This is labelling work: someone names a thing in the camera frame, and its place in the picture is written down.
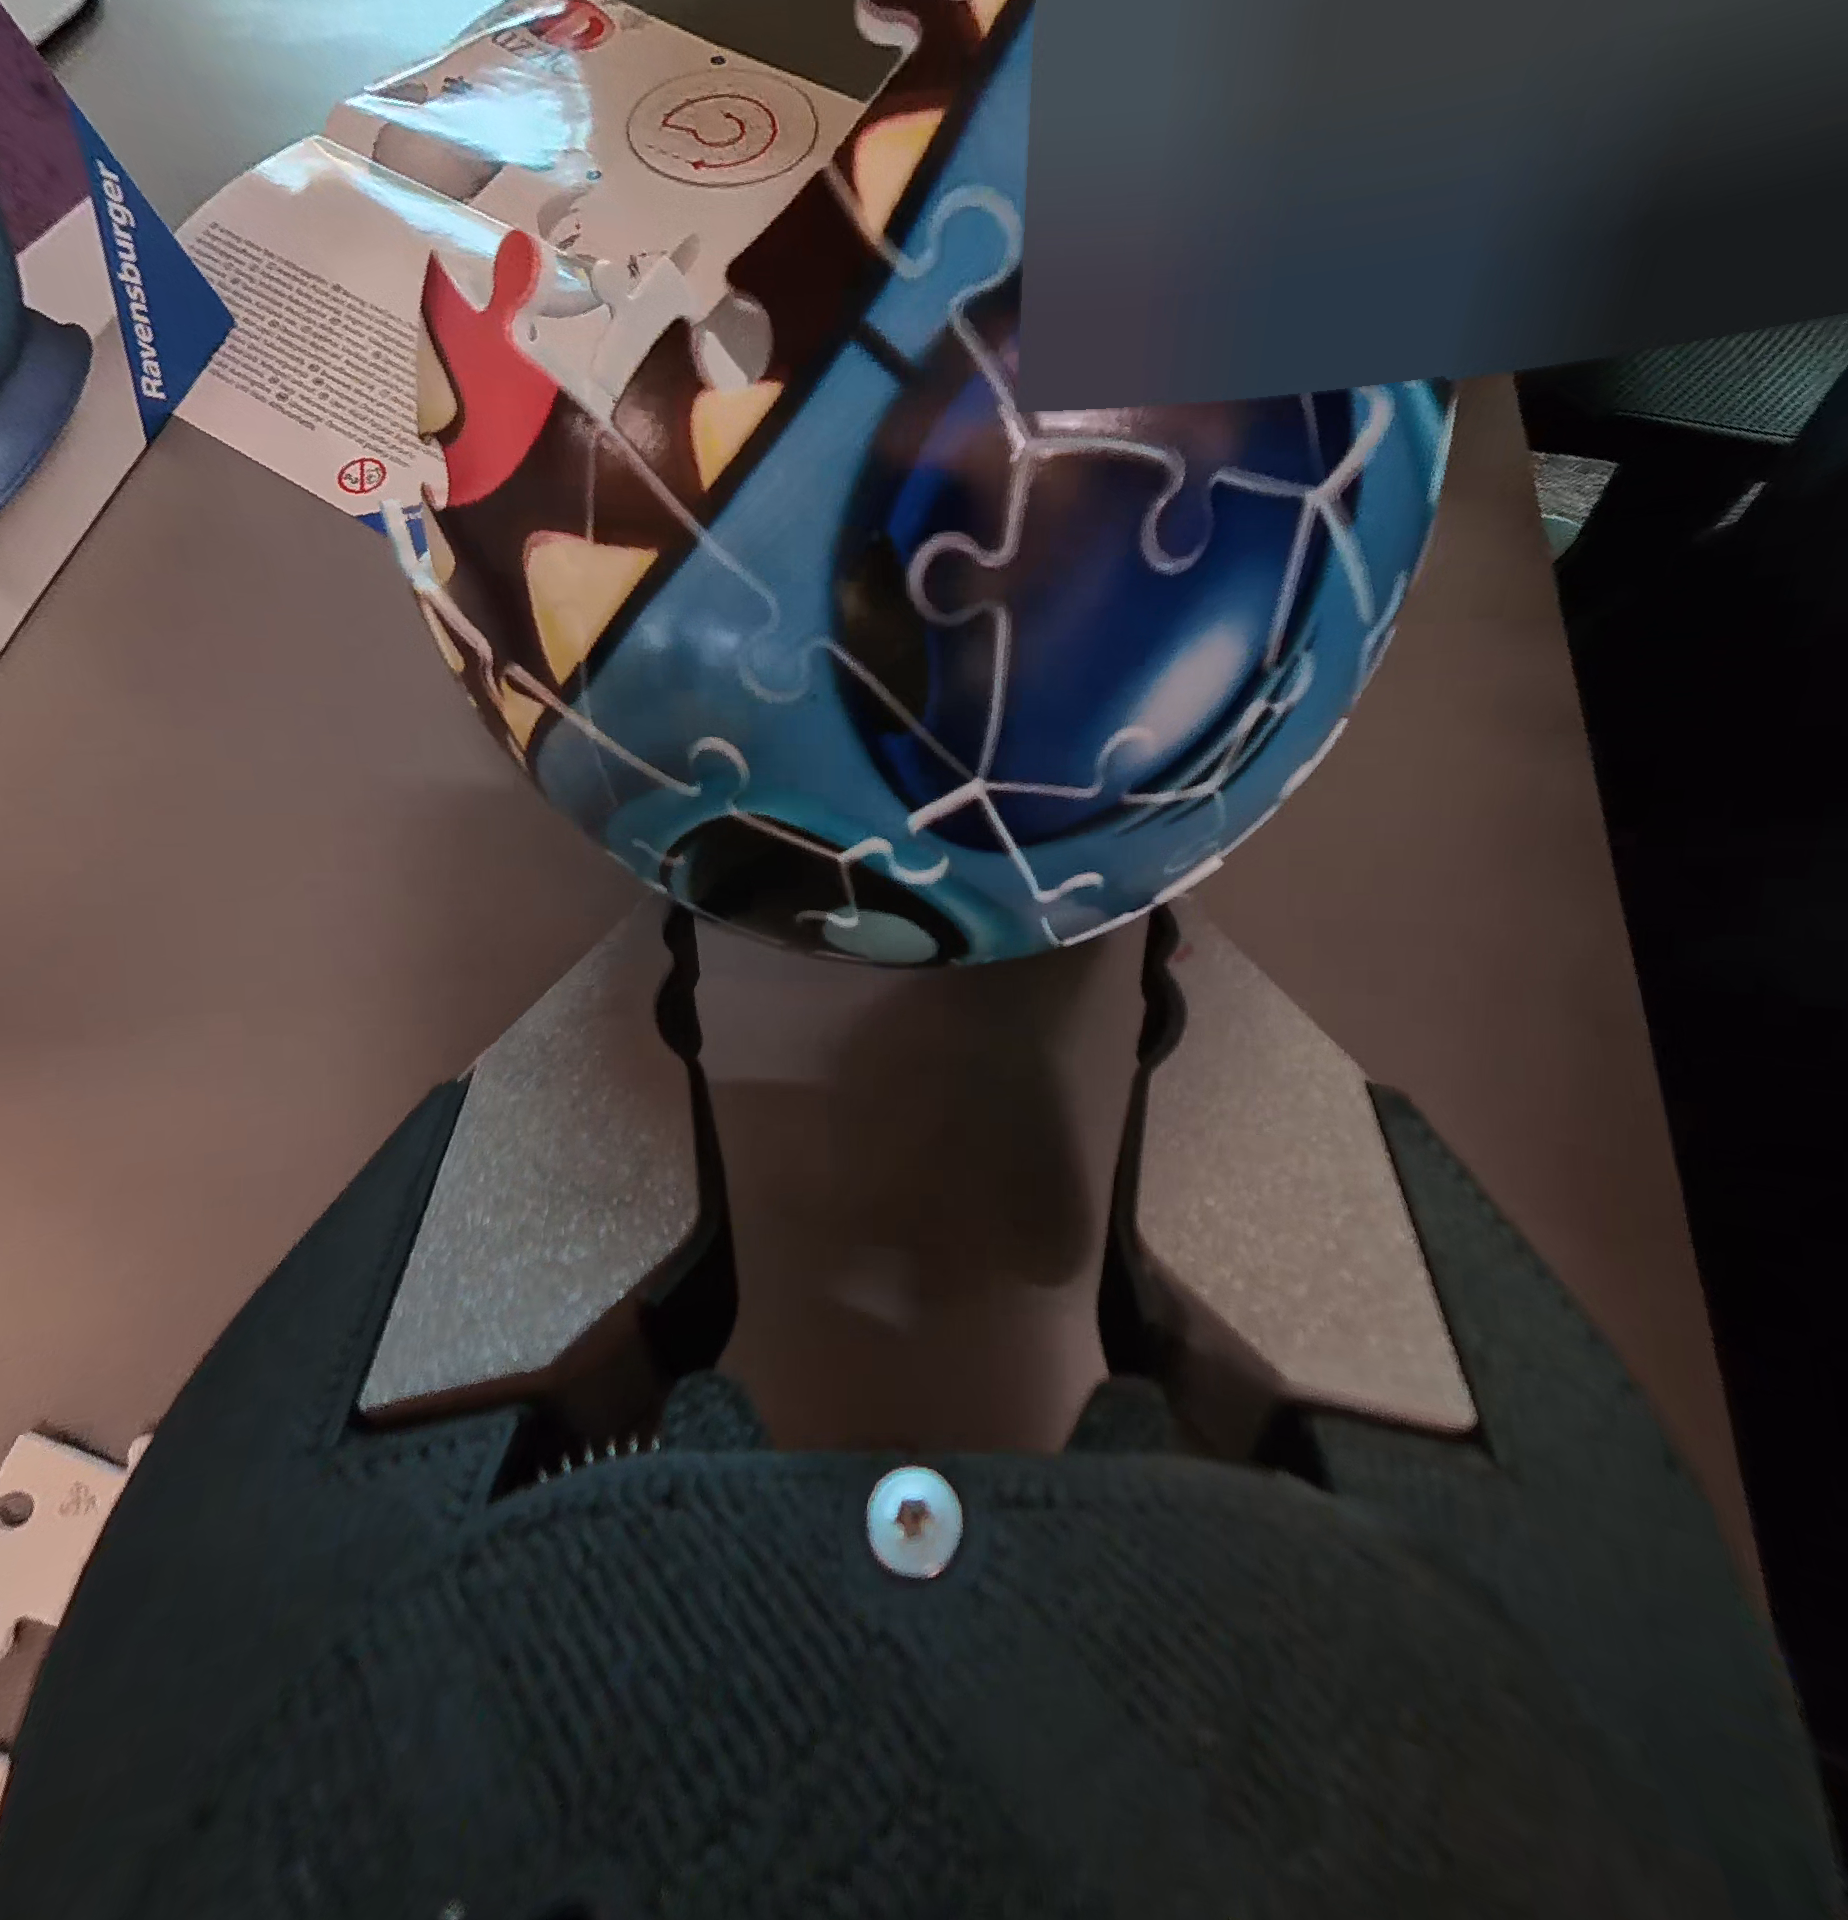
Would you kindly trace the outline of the cartoon character puzzle box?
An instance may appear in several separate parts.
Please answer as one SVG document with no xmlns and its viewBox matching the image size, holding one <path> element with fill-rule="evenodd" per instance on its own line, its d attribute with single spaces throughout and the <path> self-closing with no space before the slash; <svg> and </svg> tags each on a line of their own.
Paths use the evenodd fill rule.
<svg viewBox="0 0 1848 1920">
<path fill-rule="evenodd" d="M 0 7 L 0 653 L 231 329 Z"/>
</svg>

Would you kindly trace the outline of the pile of puzzle pieces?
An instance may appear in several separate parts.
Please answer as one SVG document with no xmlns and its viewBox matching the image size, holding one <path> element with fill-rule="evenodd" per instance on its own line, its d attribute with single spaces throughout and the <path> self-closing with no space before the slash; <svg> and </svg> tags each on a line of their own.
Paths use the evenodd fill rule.
<svg viewBox="0 0 1848 1920">
<path fill-rule="evenodd" d="M 44 1431 L 24 1431 L 0 1465 L 0 1805 L 8 1749 L 36 1667 L 61 1630 L 149 1433 L 105 1459 Z"/>
</svg>

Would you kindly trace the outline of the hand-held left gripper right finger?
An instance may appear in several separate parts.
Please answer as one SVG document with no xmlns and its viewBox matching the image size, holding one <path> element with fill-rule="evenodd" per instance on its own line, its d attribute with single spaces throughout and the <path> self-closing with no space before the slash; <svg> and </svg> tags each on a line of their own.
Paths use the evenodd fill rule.
<svg viewBox="0 0 1848 1920">
<path fill-rule="evenodd" d="M 1477 1410 L 1361 1066 L 1191 907 L 1153 912 L 1100 1335 L 1186 1431 Z"/>
</svg>

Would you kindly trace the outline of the dark grey fabric chair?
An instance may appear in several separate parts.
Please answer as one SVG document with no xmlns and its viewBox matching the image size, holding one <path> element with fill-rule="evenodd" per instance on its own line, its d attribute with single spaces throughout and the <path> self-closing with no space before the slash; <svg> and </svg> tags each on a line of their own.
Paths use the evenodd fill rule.
<svg viewBox="0 0 1848 1920">
<path fill-rule="evenodd" d="M 1848 315 L 1517 399 L 1607 466 L 1554 580 L 1648 1003 L 1848 1023 Z"/>
</svg>

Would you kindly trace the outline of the folded instruction leaflet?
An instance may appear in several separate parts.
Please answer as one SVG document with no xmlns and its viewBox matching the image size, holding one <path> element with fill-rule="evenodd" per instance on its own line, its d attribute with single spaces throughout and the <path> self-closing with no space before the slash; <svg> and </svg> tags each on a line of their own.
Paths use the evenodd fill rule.
<svg viewBox="0 0 1848 1920">
<path fill-rule="evenodd" d="M 584 410 L 680 343 L 689 466 L 714 479 L 788 373 L 758 240 L 921 48 L 919 4 L 498 4 L 223 190 L 181 240 L 233 329 L 181 421 L 385 531 L 447 503 L 466 413 L 425 275 L 474 348 Z"/>
</svg>

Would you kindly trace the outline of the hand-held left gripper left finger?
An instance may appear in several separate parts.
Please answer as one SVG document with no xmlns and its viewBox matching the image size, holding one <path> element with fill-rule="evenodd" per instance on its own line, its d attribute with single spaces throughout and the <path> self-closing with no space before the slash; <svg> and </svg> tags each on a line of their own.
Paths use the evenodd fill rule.
<svg viewBox="0 0 1848 1920">
<path fill-rule="evenodd" d="M 737 1324 L 697 931 L 640 907 L 462 1080 L 359 1394 L 397 1431 L 523 1410 L 625 1448 Z"/>
</svg>

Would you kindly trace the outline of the blue puzzle ball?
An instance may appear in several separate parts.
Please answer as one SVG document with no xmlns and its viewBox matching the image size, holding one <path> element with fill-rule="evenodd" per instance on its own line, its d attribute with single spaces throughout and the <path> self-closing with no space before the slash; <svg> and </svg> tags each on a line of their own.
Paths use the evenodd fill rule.
<svg viewBox="0 0 1848 1920">
<path fill-rule="evenodd" d="M 432 253 L 402 562 L 552 809 L 705 922 L 843 963 L 1082 946 L 1315 773 L 1432 538 L 1451 380 L 1021 396 L 1029 4 L 859 4 L 892 66 L 571 56 L 601 246 Z"/>
</svg>

